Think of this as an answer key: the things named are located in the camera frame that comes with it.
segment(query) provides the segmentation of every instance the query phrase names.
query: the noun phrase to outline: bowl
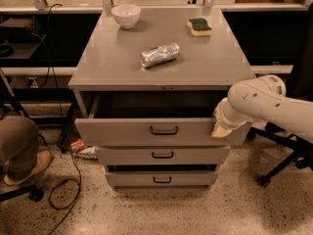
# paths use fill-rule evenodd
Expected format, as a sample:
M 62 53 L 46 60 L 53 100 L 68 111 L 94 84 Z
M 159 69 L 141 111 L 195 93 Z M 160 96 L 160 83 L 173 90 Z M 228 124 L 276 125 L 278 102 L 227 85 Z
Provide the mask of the bowl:
M 123 28 L 132 28 L 139 21 L 141 9 L 137 5 L 122 4 L 112 8 L 115 21 Z

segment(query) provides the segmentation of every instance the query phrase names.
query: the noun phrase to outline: aluminum can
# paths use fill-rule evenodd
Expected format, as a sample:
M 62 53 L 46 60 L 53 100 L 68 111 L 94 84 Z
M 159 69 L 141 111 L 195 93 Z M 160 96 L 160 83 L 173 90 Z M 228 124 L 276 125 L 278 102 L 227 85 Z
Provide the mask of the aluminum can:
M 141 64 L 144 68 L 176 59 L 180 56 L 180 49 L 177 43 L 160 45 L 140 54 Z

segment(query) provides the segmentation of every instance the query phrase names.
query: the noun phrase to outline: green and yellow sponge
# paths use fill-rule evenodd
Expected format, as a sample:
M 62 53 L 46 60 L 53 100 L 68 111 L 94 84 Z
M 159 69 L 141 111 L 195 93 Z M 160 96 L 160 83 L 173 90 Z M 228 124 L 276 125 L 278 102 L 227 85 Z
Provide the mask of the green and yellow sponge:
M 212 28 L 204 18 L 188 19 L 187 26 L 194 36 L 206 36 L 212 33 Z

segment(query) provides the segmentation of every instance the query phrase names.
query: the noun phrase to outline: white robotic arm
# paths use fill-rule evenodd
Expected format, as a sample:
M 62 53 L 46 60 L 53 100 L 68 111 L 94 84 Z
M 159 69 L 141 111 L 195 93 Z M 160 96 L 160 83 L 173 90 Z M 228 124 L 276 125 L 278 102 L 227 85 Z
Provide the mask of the white robotic arm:
M 214 111 L 212 137 L 225 137 L 247 121 L 262 119 L 313 143 L 313 103 L 285 95 L 286 86 L 276 75 L 234 84 Z

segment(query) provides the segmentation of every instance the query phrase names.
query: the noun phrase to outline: drawer handle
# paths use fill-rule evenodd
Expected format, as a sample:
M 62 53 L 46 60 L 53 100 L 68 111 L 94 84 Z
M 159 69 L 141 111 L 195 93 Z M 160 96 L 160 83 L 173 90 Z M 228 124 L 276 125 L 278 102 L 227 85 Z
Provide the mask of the drawer handle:
M 150 133 L 153 135 L 176 135 L 178 133 L 178 126 L 175 126 L 173 130 L 154 130 L 152 126 L 150 126 Z
M 171 159 L 171 158 L 173 158 L 173 157 L 174 157 L 174 153 L 173 153 L 173 152 L 171 152 L 169 156 L 162 156 L 162 155 L 158 156 L 158 155 L 156 155 L 156 154 L 153 152 L 153 158 L 154 158 L 154 159 Z
M 172 182 L 172 177 L 168 177 L 168 180 L 163 181 L 163 180 L 156 180 L 156 178 L 154 177 L 154 183 L 155 184 L 170 184 Z

